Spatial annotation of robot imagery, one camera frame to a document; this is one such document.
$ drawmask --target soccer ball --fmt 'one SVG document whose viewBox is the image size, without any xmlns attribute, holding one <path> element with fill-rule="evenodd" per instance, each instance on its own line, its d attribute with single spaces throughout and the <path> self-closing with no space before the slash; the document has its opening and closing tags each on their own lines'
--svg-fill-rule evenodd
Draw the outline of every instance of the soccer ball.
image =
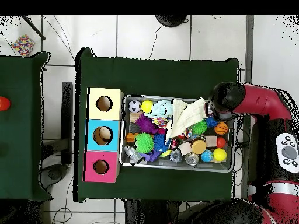
<svg viewBox="0 0 299 224">
<path fill-rule="evenodd" d="M 137 113 L 141 110 L 141 104 L 138 100 L 132 100 L 128 104 L 128 109 L 131 113 Z"/>
</svg>

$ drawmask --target blue box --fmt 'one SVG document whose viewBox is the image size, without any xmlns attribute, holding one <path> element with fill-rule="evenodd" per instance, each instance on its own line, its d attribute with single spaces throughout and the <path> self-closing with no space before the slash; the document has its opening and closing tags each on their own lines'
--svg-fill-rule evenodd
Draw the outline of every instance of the blue box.
<svg viewBox="0 0 299 224">
<path fill-rule="evenodd" d="M 93 139 L 97 127 L 108 127 L 112 131 L 112 140 L 107 145 L 99 145 Z M 88 120 L 87 150 L 88 151 L 118 151 L 120 122 L 109 120 Z"/>
</svg>

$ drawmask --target yellow box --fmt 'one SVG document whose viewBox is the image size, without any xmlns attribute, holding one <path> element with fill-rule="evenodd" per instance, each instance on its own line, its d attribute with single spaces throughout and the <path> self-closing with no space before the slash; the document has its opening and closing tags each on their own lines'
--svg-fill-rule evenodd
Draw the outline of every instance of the yellow box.
<svg viewBox="0 0 299 224">
<path fill-rule="evenodd" d="M 120 120 L 123 92 L 120 89 L 89 88 L 88 118 Z"/>
</svg>

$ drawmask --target green table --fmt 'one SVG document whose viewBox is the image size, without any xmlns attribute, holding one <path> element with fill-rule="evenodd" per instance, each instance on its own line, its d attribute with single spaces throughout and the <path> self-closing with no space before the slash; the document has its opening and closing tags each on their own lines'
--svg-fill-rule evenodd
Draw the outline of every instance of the green table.
<svg viewBox="0 0 299 224">
<path fill-rule="evenodd" d="M 236 82 L 239 62 L 168 61 L 93 57 L 83 48 L 76 57 L 74 191 L 85 198 L 127 198 L 200 201 L 231 198 L 232 172 L 211 173 L 121 166 L 116 183 L 82 182 L 86 88 L 121 89 L 124 94 L 141 94 L 207 99 L 223 81 Z"/>
<path fill-rule="evenodd" d="M 41 69 L 47 52 L 30 58 L 0 56 L 0 198 L 49 200 L 39 184 L 41 165 Z"/>
</svg>

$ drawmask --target shape sorter box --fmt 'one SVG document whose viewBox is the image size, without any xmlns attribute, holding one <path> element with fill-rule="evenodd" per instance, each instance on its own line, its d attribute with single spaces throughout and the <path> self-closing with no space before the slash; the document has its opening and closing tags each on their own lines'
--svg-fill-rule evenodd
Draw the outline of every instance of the shape sorter box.
<svg viewBox="0 0 299 224">
<path fill-rule="evenodd" d="M 105 173 L 97 173 L 95 164 L 106 164 Z M 105 151 L 87 151 L 85 163 L 85 182 L 115 183 L 119 174 L 119 153 Z"/>
<path fill-rule="evenodd" d="M 87 151 L 119 151 L 120 121 L 88 120 Z M 109 142 L 99 145 L 95 141 L 96 129 L 106 127 L 111 133 Z"/>
<path fill-rule="evenodd" d="M 120 89 L 89 87 L 88 118 L 120 120 L 123 92 Z"/>
</svg>

